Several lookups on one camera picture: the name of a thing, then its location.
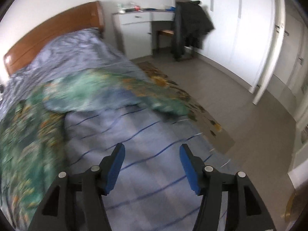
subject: green floral blanket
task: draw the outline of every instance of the green floral blanket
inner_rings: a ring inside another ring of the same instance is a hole
[[[12,226],[27,230],[48,187],[67,166],[67,112],[136,104],[178,116],[188,114],[175,92],[103,69],[46,82],[12,107],[0,122],[1,209]]]

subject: white desk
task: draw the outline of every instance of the white desk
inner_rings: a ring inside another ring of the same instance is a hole
[[[170,11],[143,11],[126,14],[114,14],[114,26],[117,44],[128,59],[152,55],[153,32],[170,29],[166,25],[154,25],[153,22],[173,21],[173,12]]]

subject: wardrobe door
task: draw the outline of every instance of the wardrobe door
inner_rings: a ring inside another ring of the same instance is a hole
[[[229,70],[252,86],[266,62],[275,23],[275,0],[242,0]]]
[[[210,0],[215,29],[209,34],[206,56],[229,70],[238,23],[239,0]]]

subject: rug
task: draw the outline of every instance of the rug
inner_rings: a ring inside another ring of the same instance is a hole
[[[179,88],[179,85],[171,81],[166,74],[145,61],[137,65],[147,74],[150,79],[159,86],[168,87],[176,91],[179,99],[190,109],[188,117],[203,133],[204,137],[220,153],[225,154],[233,145],[234,140],[227,131],[206,111],[194,98],[185,90]]]

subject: black jacket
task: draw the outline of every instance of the black jacket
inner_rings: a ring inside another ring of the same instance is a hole
[[[200,1],[177,2],[172,24],[172,53],[175,59],[184,54],[184,46],[200,48],[204,36],[214,29],[199,3]]]

